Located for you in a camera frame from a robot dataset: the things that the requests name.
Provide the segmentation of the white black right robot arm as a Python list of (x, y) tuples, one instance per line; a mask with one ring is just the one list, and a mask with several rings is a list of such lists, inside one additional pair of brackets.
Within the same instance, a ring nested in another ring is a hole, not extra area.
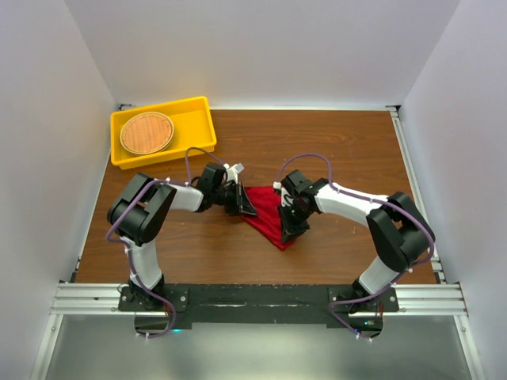
[(375, 196), (344, 188), (321, 178), (315, 182), (299, 170), (273, 183), (280, 195), (281, 242), (289, 243), (310, 229), (315, 213), (337, 215), (368, 228), (376, 251), (370, 263), (352, 285), (349, 299), (337, 299), (333, 306), (353, 305), (372, 310), (381, 294), (405, 272), (430, 260), (435, 235), (413, 200), (404, 192)]

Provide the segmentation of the red cloth napkin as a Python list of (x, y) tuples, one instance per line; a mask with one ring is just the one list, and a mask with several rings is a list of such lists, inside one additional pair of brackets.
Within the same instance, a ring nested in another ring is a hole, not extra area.
[(282, 242), (281, 219), (277, 210), (280, 196), (269, 186), (245, 187), (245, 191), (257, 214), (242, 215), (241, 218), (280, 251), (288, 248), (291, 243)]

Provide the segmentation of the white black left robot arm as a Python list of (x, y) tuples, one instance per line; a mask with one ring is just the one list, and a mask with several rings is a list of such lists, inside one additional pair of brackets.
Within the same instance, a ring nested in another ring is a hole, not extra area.
[(155, 244), (170, 211), (202, 213), (221, 206), (229, 216), (257, 215), (239, 180), (243, 170), (241, 163), (212, 162), (185, 184), (138, 173), (109, 208), (106, 240), (124, 246), (130, 269), (128, 290), (145, 310), (169, 311), (173, 303), (165, 293)]

